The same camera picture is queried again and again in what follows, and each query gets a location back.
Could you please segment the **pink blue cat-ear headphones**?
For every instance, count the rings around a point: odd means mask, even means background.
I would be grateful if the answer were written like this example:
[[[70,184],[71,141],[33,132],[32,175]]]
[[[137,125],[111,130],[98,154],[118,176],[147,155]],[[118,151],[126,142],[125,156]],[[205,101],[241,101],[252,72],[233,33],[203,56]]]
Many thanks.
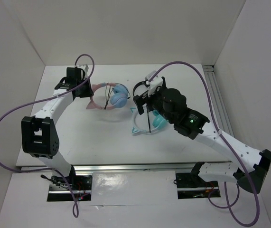
[[[93,92],[98,89],[105,87],[105,98],[106,102],[104,106],[98,105],[93,97],[90,97],[90,102],[88,103],[86,109],[99,109],[99,110],[113,110],[116,108],[123,108],[127,101],[130,99],[131,95],[128,88],[120,83],[100,83],[92,84]]]

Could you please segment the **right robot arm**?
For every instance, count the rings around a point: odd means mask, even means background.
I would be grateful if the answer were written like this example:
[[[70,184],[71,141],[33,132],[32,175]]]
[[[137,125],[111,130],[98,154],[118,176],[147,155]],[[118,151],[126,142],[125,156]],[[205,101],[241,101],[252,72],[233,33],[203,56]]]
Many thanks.
[[[161,114],[181,135],[202,143],[229,160],[227,165],[198,162],[190,180],[195,186],[208,181],[237,183],[243,190],[260,193],[271,164],[271,151],[252,148],[217,129],[208,117],[187,107],[187,99],[177,89],[144,92],[133,98],[139,114],[144,108]]]

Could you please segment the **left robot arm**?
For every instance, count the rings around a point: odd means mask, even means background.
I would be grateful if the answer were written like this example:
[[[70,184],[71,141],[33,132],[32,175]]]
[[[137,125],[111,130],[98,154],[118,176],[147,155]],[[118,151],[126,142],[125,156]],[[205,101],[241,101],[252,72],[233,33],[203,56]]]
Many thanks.
[[[25,116],[21,121],[23,152],[53,169],[53,183],[61,184],[67,190],[73,189],[79,180],[73,165],[59,152],[56,123],[75,98],[93,95],[88,69],[88,65],[68,67],[66,76],[54,88],[52,100],[47,101],[36,114]]]

